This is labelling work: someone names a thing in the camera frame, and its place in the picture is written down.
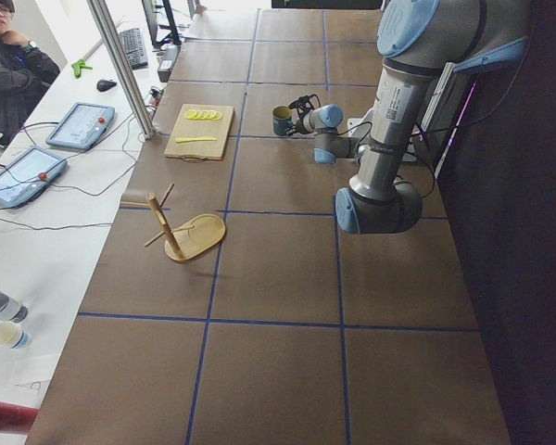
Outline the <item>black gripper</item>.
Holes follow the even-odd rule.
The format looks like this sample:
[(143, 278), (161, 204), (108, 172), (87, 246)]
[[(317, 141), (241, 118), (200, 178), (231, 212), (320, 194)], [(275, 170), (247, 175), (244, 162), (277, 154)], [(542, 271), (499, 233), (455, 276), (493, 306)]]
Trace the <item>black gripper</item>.
[(308, 134), (310, 131), (305, 125), (305, 119), (297, 119), (296, 122), (285, 130), (286, 136), (294, 134)]

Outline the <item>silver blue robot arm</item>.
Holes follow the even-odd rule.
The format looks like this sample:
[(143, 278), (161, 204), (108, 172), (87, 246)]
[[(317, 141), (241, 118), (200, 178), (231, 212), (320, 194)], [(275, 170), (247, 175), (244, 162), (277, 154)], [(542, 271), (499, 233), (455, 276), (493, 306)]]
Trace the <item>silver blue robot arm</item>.
[(274, 119), (278, 135), (313, 134), (314, 158), (355, 158), (360, 169), (335, 195), (339, 227), (350, 234), (394, 234), (423, 211), (414, 186), (397, 177), (430, 82), (449, 62), (457, 72), (486, 72), (518, 61), (528, 40), (529, 1), (392, 1), (377, 32), (383, 58), (363, 137), (338, 135), (342, 110), (326, 105)]

